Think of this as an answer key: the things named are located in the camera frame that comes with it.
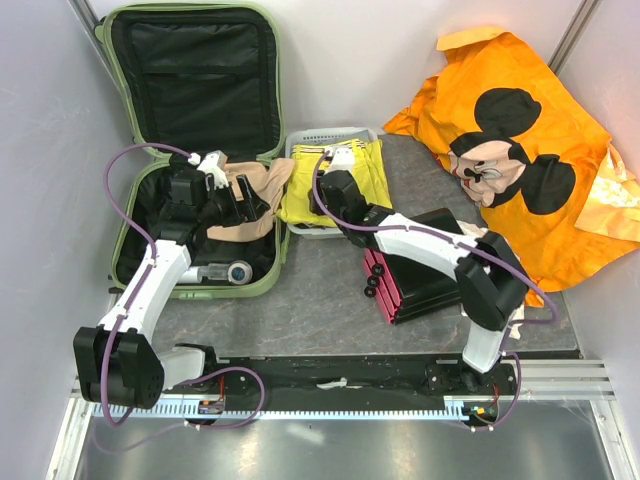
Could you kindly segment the yellow shorts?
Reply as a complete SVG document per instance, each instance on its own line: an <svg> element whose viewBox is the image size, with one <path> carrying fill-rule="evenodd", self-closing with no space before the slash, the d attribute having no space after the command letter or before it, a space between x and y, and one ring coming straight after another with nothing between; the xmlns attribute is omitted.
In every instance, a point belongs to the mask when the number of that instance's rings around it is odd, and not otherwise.
<svg viewBox="0 0 640 480"><path fill-rule="evenodd" d="M292 153L295 162L293 173L277 212L282 221L314 227L336 227L336 224L320 210L315 213L311 205L312 173L326 151L333 154L349 151L353 160L350 166L351 174L366 200L387 208L392 207L381 140L366 142L350 139L330 145L296 144Z"/></svg>

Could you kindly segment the round silver blue-lid tin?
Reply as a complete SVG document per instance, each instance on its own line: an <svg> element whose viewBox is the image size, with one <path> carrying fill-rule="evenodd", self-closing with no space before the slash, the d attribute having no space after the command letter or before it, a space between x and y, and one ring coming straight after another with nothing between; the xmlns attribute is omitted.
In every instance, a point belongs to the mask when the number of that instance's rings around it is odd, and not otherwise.
<svg viewBox="0 0 640 480"><path fill-rule="evenodd" d="M253 268L245 261L236 261L229 265L227 279L231 285L246 285L253 278Z"/></svg>

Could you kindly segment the white perforated plastic basket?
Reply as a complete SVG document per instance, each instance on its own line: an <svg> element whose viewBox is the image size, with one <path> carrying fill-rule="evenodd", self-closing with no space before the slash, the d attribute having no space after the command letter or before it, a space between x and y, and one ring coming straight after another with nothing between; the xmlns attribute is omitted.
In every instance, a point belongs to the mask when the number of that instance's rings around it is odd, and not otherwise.
<svg viewBox="0 0 640 480"><path fill-rule="evenodd" d="M373 130L365 127L309 129L290 134L285 142L285 153L288 158L292 159L293 147L296 144L330 145L350 139L366 142L380 140ZM305 239L335 239L342 236L342 232L337 227L326 228L305 224L286 224L291 232Z"/></svg>

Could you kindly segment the green hard-shell suitcase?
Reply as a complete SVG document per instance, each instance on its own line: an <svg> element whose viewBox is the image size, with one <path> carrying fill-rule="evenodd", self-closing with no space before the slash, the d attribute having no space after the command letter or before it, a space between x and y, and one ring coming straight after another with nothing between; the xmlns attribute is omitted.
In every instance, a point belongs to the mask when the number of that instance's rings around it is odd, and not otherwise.
<svg viewBox="0 0 640 480"><path fill-rule="evenodd" d="M278 34L268 14L239 3L119 7L95 34L133 132L151 156L125 204L111 276L125 288L147 247L171 178L189 153L224 152L231 165L270 166L284 142Z"/></svg>

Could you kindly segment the black box with pink ends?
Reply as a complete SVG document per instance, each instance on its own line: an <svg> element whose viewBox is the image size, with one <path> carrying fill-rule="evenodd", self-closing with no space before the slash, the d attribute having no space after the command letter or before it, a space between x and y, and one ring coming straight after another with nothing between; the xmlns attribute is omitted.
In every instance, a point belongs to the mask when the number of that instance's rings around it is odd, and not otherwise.
<svg viewBox="0 0 640 480"><path fill-rule="evenodd" d="M391 325L461 303L453 279L408 258L365 249L363 268L364 295L377 302Z"/></svg>

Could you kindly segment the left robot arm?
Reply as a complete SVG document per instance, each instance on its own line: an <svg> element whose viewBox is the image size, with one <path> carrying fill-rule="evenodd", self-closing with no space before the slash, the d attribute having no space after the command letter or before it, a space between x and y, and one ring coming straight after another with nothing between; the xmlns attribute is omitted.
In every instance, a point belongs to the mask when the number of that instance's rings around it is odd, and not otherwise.
<svg viewBox="0 0 640 480"><path fill-rule="evenodd" d="M209 347L183 345L158 354L151 345L159 316L214 226L260 220L269 204L244 175L226 183L188 167L169 182L145 255L116 305L73 339L80 391L104 406L152 408L161 393L187 383L208 393L219 382Z"/></svg>

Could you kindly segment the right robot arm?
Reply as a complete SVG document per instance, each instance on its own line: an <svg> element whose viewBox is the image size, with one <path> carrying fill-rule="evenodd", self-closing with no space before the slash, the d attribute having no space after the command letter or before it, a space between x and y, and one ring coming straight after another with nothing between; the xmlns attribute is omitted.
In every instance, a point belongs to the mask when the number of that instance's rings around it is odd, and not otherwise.
<svg viewBox="0 0 640 480"><path fill-rule="evenodd" d="M471 321L458 381L473 394L489 387L507 324L529 289L529 278L506 240L495 232L479 238L454 234L369 203L345 170L315 174L312 195L354 245L407 258L456 282Z"/></svg>

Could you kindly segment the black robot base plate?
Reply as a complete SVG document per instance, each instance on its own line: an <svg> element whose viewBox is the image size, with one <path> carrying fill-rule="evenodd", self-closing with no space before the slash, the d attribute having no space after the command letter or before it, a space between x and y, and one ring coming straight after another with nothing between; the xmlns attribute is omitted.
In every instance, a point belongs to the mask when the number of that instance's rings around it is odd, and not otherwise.
<svg viewBox="0 0 640 480"><path fill-rule="evenodd" d="M436 409L445 397L505 400L517 386L512 364L480 374L459 354L228 357L219 365L257 373L267 409Z"/></svg>

